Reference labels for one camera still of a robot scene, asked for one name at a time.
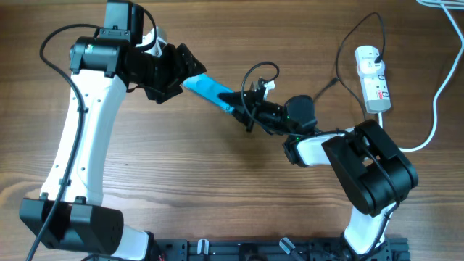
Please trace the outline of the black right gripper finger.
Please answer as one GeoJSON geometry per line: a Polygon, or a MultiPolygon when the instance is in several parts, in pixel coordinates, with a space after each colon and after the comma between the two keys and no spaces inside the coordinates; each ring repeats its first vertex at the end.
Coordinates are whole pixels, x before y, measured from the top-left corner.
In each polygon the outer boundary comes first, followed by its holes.
{"type": "Polygon", "coordinates": [[[226,109],[235,109],[237,107],[243,107],[242,95],[240,92],[232,93],[219,93],[218,98],[225,103],[226,109]]]}
{"type": "Polygon", "coordinates": [[[248,116],[243,107],[235,107],[232,115],[246,127],[246,132],[251,133],[254,121],[248,116]]]}

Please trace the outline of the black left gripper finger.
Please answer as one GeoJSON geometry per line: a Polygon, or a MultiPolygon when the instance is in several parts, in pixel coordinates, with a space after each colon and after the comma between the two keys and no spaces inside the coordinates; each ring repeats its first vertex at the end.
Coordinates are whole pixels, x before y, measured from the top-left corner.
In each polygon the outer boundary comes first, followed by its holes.
{"type": "Polygon", "coordinates": [[[148,100],[155,101],[157,104],[162,104],[183,92],[180,86],[174,86],[167,90],[146,87],[144,90],[148,100]]]}
{"type": "Polygon", "coordinates": [[[181,82],[184,82],[187,78],[206,73],[206,67],[190,52],[184,43],[180,44],[176,51],[181,56],[181,82]]]}

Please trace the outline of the turquoise screen smartphone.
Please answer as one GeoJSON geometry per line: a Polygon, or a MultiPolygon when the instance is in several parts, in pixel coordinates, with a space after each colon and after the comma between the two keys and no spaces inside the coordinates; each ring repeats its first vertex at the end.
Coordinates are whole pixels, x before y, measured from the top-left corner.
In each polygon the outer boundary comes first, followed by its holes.
{"type": "Polygon", "coordinates": [[[203,73],[194,77],[187,78],[184,80],[184,82],[182,82],[182,86],[221,108],[226,113],[233,113],[234,108],[219,98],[219,94],[229,94],[233,93],[233,91],[223,84],[215,81],[208,75],[203,73]]]}

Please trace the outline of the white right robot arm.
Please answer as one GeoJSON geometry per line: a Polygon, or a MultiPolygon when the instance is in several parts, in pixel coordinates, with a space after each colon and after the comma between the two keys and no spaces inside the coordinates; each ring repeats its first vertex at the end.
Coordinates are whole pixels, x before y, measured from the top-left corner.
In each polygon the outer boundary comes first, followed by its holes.
{"type": "Polygon", "coordinates": [[[341,238],[341,260],[370,260],[386,245],[391,216],[418,185],[418,174],[383,128],[366,120],[352,130],[317,129],[315,105],[307,95],[280,105],[265,91],[221,93],[246,129],[260,125],[269,134],[286,136],[283,150],[300,167],[329,165],[353,210],[341,238]]]}

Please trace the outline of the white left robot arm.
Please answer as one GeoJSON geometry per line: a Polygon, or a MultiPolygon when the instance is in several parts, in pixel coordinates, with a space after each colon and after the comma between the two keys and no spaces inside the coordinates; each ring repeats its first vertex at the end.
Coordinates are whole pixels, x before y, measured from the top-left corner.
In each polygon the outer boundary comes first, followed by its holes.
{"type": "Polygon", "coordinates": [[[125,95],[142,88],[158,104],[179,95],[182,83],[205,72],[185,45],[143,34],[151,14],[132,1],[109,1],[104,25],[70,48],[63,78],[70,103],[57,156],[39,198],[23,199],[20,219],[39,245],[85,252],[89,258],[159,260],[154,235],[124,223],[102,206],[103,170],[115,116],[125,95]]]}

